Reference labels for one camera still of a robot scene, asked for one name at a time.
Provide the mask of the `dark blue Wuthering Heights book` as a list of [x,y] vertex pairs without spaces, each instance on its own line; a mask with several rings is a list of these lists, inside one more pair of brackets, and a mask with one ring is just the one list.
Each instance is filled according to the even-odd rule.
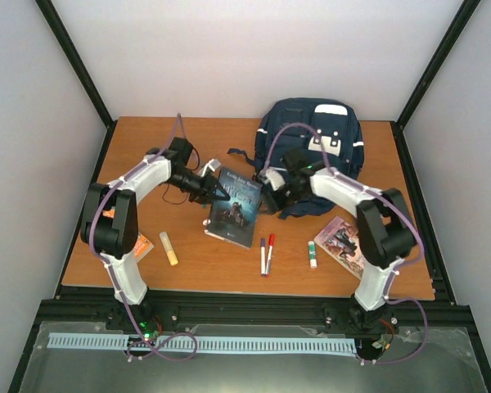
[[261,185],[229,168],[220,170],[218,181],[228,201],[214,201],[205,224],[205,234],[238,246],[251,248]]

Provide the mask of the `pink illustrated paperback book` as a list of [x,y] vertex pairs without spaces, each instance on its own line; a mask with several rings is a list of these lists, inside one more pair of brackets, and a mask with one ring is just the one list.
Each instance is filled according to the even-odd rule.
[[358,229],[340,216],[336,216],[314,238],[328,255],[359,280],[362,279],[366,260],[359,245]]

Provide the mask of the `navy blue backpack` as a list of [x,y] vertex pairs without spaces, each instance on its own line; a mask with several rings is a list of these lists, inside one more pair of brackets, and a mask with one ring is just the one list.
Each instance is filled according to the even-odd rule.
[[[255,137],[255,155],[248,160],[254,167],[254,179],[271,153],[270,165],[285,180],[289,178],[282,156],[297,148],[310,163],[326,155],[330,165],[357,180],[364,164],[364,141],[354,110],[342,102],[323,98],[287,98],[277,102],[262,118]],[[331,201],[314,195],[278,211],[279,219],[290,216],[319,216],[334,206]]]

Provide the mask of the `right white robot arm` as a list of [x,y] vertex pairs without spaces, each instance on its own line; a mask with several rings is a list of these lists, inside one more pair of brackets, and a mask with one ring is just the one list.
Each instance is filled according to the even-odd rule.
[[259,172],[263,199],[274,214],[314,195],[350,213],[356,222],[359,250],[365,258],[361,281],[351,298],[349,319],[354,330],[367,332],[385,314],[390,288],[401,265],[421,239],[408,215],[402,193],[396,188],[368,187],[322,161],[310,163],[297,148],[282,156],[289,178],[271,165],[271,153]]

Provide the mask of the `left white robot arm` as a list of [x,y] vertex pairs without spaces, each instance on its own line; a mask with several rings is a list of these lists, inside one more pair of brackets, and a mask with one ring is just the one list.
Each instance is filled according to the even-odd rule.
[[187,167],[193,150],[187,139],[174,138],[164,150],[150,149],[126,174],[108,183],[92,183],[87,190],[81,240],[104,264],[115,289],[115,299],[129,305],[124,315],[126,321],[139,330],[152,324],[154,310],[142,301],[147,285],[134,253],[139,234],[138,204],[162,184],[178,188],[188,195],[189,201],[201,205],[230,199],[213,176],[220,166],[218,160],[209,160],[198,171]]

